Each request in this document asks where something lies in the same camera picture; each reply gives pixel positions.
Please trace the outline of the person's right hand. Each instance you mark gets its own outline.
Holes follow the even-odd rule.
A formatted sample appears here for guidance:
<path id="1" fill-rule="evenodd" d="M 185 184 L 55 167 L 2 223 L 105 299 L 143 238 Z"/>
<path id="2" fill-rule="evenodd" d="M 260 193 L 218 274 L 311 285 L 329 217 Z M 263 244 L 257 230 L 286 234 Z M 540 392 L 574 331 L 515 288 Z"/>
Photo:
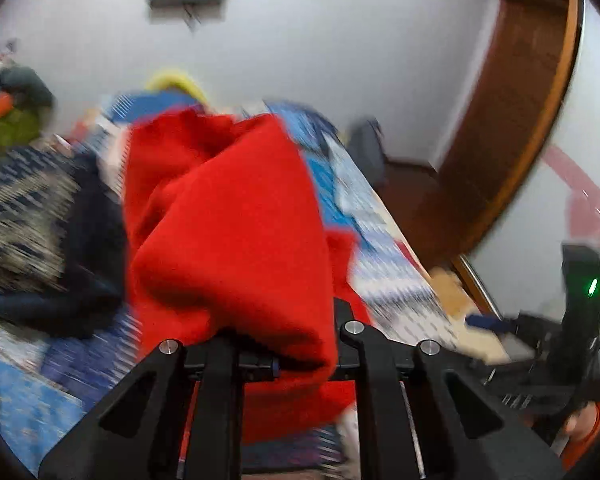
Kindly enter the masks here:
<path id="1" fill-rule="evenodd" d="M 567 417 L 562 426 L 562 433 L 575 441 L 586 439 L 597 425 L 598 408 L 597 404 L 590 402 Z"/>

